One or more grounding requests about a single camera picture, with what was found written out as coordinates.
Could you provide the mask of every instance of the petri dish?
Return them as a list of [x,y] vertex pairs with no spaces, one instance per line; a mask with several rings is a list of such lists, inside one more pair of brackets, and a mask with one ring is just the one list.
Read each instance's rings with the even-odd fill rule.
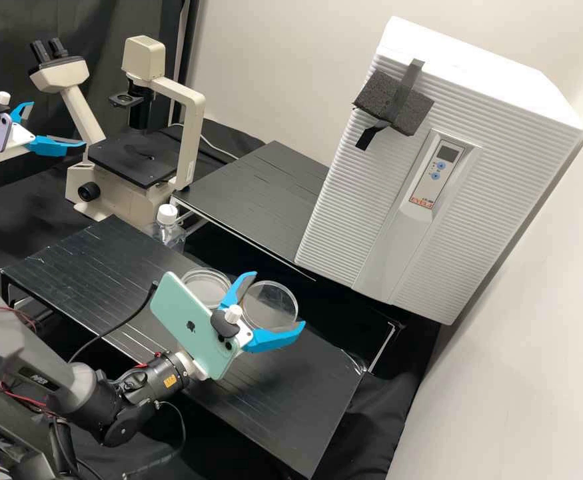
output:
[[218,308],[231,287],[224,273],[210,268],[189,270],[181,280],[208,309]]
[[288,331],[298,318],[298,301],[291,290],[274,281],[249,287],[242,301],[245,321],[255,329]]

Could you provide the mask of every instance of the orange label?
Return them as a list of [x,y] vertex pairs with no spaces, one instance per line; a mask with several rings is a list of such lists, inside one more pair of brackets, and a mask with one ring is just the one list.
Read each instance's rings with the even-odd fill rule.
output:
[[433,208],[433,202],[426,199],[419,199],[418,197],[411,197],[409,199],[411,203],[416,203],[417,205],[422,205],[424,208],[431,210]]
[[175,375],[169,375],[166,379],[163,380],[165,387],[169,388],[172,387],[177,382]]

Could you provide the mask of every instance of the black platform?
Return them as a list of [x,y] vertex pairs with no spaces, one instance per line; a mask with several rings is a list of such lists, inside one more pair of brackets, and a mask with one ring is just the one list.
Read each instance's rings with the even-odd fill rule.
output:
[[293,264],[328,167],[273,141],[173,197],[241,239]]
[[[182,133],[181,127],[171,127]],[[125,180],[147,189],[176,173],[180,141],[168,133],[128,131],[89,148],[89,159]]]
[[[199,266],[116,217],[0,270],[13,284],[100,333],[130,315],[152,280]],[[106,340],[135,361],[176,341],[146,309]],[[187,395],[294,470],[311,477],[361,378],[340,349],[305,331],[290,347],[244,354],[219,382],[192,382]]]

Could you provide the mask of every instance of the red wire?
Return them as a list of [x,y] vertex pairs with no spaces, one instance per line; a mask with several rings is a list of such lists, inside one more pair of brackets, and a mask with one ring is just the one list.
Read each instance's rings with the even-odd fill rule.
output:
[[25,401],[27,403],[30,403],[30,404],[32,404],[32,405],[40,408],[41,410],[43,410],[45,413],[48,413],[49,415],[53,415],[54,417],[57,417],[58,416],[58,414],[52,412],[51,410],[49,410],[47,408],[47,404],[46,403],[40,402],[38,400],[34,400],[32,398],[29,398],[29,397],[24,397],[22,395],[17,395],[14,392],[10,392],[8,390],[8,388],[5,386],[4,382],[2,382],[2,381],[0,381],[0,392],[4,393],[5,395],[7,395],[7,396],[9,396],[11,398],[14,398],[14,399],[17,399],[17,400],[22,400],[22,401]]
[[[153,354],[153,356],[156,358],[160,358],[161,355],[162,355],[162,353],[160,353],[160,352],[156,352]],[[148,363],[139,363],[134,368],[147,368],[148,366],[149,366]]]
[[15,393],[12,393],[12,392],[7,391],[7,390],[2,390],[2,392],[5,395],[10,396],[11,398],[15,398],[15,399],[18,399],[18,400],[26,401],[27,403],[30,403],[32,405],[35,405],[36,407],[40,407],[40,408],[42,408],[44,410],[47,409],[47,404],[46,403],[39,402],[38,400],[30,399],[29,397],[23,397],[22,395],[16,395]]
[[16,316],[20,319],[20,321],[22,321],[24,323],[28,323],[29,326],[31,327],[31,329],[34,331],[34,333],[36,333],[36,324],[33,322],[31,317],[28,316],[26,313],[21,312],[20,310],[10,308],[10,307],[4,307],[2,305],[0,305],[0,310],[14,312],[16,314]]

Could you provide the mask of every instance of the white knob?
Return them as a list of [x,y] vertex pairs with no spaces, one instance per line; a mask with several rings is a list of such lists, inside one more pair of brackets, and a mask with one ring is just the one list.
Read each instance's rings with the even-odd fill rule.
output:
[[11,95],[8,92],[0,92],[0,104],[8,106]]
[[178,208],[169,203],[163,203],[158,207],[158,215],[156,215],[156,220],[158,223],[163,225],[173,225],[176,223],[178,218]]
[[243,309],[240,305],[231,305],[225,311],[225,320],[227,320],[229,323],[232,323],[233,325],[238,323],[238,320],[242,316],[243,316]]

